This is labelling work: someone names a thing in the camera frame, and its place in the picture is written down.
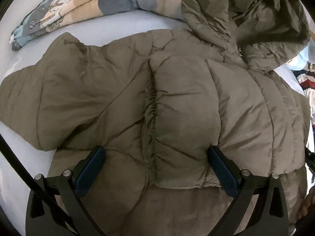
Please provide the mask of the olive green puffer jacket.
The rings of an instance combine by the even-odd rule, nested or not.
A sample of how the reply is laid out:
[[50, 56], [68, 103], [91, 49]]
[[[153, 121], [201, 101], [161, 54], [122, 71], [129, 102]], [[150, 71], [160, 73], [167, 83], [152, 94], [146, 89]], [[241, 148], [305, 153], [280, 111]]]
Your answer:
[[276, 69], [309, 40], [299, 0], [181, 0], [185, 29], [103, 46], [70, 33], [4, 78], [1, 122], [42, 151], [49, 176], [95, 146], [106, 161], [81, 202], [104, 235], [209, 235], [233, 201], [208, 164], [279, 175], [288, 235], [306, 197], [307, 98]]

